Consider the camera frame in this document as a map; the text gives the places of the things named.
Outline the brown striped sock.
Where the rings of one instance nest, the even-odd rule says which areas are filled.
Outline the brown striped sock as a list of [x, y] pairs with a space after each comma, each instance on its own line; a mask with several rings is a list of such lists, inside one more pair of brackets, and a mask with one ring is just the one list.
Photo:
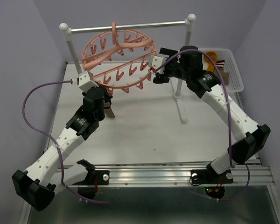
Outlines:
[[113, 112], [113, 110], [111, 108], [111, 104], [109, 102], [105, 103], [104, 111], [105, 111], [105, 115], [108, 118], [111, 118], [111, 119], [115, 118], [115, 114], [114, 114], [114, 112]]

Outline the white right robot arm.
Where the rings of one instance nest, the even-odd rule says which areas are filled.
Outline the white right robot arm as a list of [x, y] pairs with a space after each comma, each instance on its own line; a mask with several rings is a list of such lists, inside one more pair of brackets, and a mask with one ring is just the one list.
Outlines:
[[162, 56], [151, 56], [149, 67], [155, 75], [153, 82], [163, 84], [170, 78], [185, 81], [199, 99], [208, 104], [228, 126], [227, 151], [211, 161], [205, 169], [191, 171], [190, 183], [232, 183], [231, 169], [243, 165], [260, 151], [271, 132], [268, 125], [251, 119], [227, 93], [225, 82], [210, 53], [195, 46], [184, 46], [180, 51], [161, 48]]

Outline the pink round clip hanger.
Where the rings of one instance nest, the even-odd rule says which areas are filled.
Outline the pink round clip hanger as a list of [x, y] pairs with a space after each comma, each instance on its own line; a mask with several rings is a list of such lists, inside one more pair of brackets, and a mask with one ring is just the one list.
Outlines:
[[149, 59], [156, 55], [154, 41], [132, 29], [119, 30], [113, 22], [111, 30], [93, 37], [82, 52], [82, 67], [109, 93], [121, 89], [128, 93], [135, 86], [143, 89], [151, 81]]

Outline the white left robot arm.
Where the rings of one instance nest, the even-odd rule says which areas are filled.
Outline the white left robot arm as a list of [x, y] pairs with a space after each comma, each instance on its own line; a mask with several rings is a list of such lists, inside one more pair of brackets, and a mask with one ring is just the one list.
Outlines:
[[94, 180], [95, 167], [87, 160], [79, 160], [65, 169], [64, 160], [99, 127], [105, 118], [105, 103], [111, 96], [104, 87], [92, 87], [83, 94], [83, 103], [66, 123], [58, 139], [44, 133], [52, 145], [35, 163], [24, 171], [16, 170], [12, 181], [16, 194], [35, 210], [42, 211], [56, 194], [70, 185]]

